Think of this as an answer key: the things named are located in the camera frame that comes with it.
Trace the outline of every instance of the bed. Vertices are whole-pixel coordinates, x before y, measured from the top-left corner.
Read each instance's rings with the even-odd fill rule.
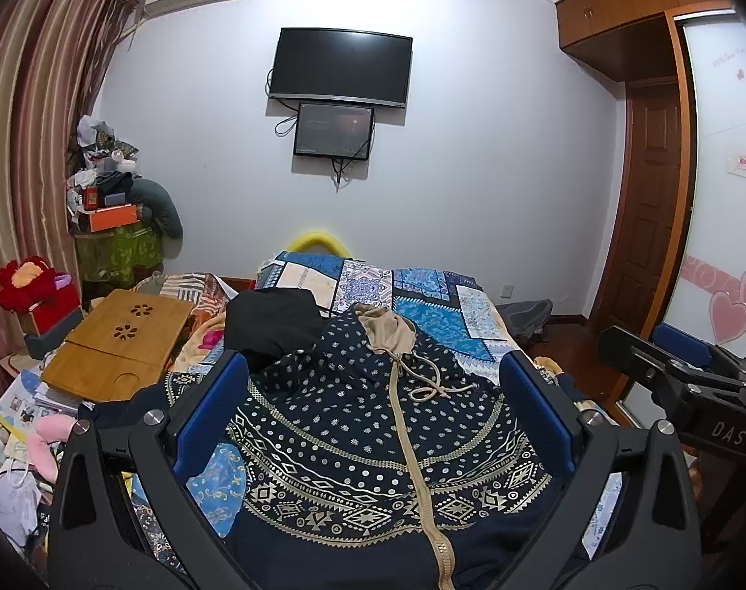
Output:
[[[472,277],[458,273],[425,268],[381,269],[360,260],[281,252],[262,265],[256,287],[308,289],[327,318],[340,315],[353,303],[391,307],[449,348],[466,373],[496,384],[501,358],[518,348],[482,288]],[[195,304],[190,339],[166,373],[167,384],[195,382],[209,372],[222,354],[224,311],[235,291],[218,277],[203,273],[152,277],[136,290]],[[588,402],[579,407],[593,405]],[[602,539],[621,486],[621,476],[611,475],[584,536],[590,556]],[[218,445],[205,472],[191,479],[188,488],[214,530],[226,536],[242,507],[246,488],[244,459],[238,448],[232,443]],[[131,496],[155,556],[179,569],[179,560],[135,478]]]

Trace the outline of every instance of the black tv screen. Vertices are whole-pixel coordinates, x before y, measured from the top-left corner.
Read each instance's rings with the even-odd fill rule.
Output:
[[[372,133],[372,108],[300,104],[293,154],[367,159]]]
[[[410,37],[341,29],[282,29],[269,96],[405,108]]]

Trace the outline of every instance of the striped curtain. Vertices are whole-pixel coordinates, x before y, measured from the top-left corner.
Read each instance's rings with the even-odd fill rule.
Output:
[[[136,1],[11,0],[0,16],[0,267],[39,255],[77,279],[69,143]],[[0,359],[23,345],[16,317],[0,309]],[[0,394],[7,383],[0,368]]]

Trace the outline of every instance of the monitor screen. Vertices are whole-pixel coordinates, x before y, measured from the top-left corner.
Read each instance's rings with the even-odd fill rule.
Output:
[[[340,29],[282,29],[269,95],[405,108],[410,37]]]
[[[372,108],[300,104],[293,154],[367,159],[372,132]]]

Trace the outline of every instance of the silver screw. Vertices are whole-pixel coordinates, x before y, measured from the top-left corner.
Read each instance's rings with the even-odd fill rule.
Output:
[[[601,412],[595,411],[592,408],[587,408],[581,412],[580,418],[586,425],[602,425],[606,423],[605,416]]]
[[[657,422],[657,430],[659,430],[663,435],[673,435],[674,432],[673,424],[667,419],[660,419]]]
[[[146,425],[157,425],[165,419],[165,413],[159,408],[155,408],[153,411],[149,411],[143,415],[143,423]]]
[[[72,424],[72,432],[76,435],[88,433],[89,428],[91,428],[91,422],[88,419],[79,419],[79,421]]]

